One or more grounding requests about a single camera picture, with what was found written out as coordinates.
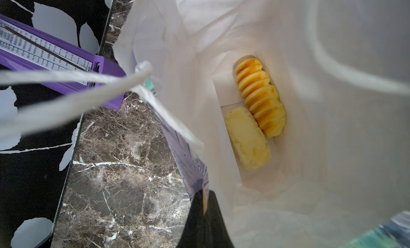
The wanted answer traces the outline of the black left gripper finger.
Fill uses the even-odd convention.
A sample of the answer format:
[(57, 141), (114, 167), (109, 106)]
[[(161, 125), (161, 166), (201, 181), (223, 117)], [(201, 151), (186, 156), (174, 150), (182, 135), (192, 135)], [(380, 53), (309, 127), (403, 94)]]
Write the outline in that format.
[(204, 208), (204, 192), (198, 191), (192, 201), (178, 248), (232, 248), (217, 197), (210, 190)]

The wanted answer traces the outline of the long ridged yellow bread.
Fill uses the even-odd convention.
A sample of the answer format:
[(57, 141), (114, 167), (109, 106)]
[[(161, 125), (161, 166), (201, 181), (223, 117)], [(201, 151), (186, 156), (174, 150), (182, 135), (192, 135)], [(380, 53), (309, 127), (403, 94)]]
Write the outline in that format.
[(234, 72), (241, 97), (259, 128), (267, 138), (279, 136), (286, 125), (286, 110), (262, 63), (256, 58), (245, 59)]

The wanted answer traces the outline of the pale glazed bread loaf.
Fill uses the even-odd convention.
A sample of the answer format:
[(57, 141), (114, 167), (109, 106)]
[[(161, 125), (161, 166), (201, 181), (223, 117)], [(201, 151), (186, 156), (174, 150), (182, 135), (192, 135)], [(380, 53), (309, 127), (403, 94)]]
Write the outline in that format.
[(229, 110), (224, 114), (224, 121), (239, 162), (246, 170), (257, 170), (270, 161), (271, 148), (247, 108)]

